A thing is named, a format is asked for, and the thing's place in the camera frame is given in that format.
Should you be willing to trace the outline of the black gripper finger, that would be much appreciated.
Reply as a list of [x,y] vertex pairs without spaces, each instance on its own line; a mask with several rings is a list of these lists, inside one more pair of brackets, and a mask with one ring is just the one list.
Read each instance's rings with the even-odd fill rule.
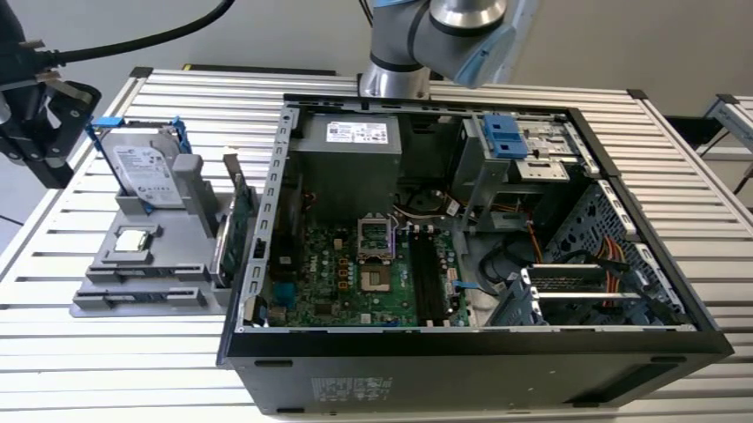
[[96,88],[75,81],[1,92],[1,153],[48,189],[65,188],[73,177],[67,157],[100,99]]

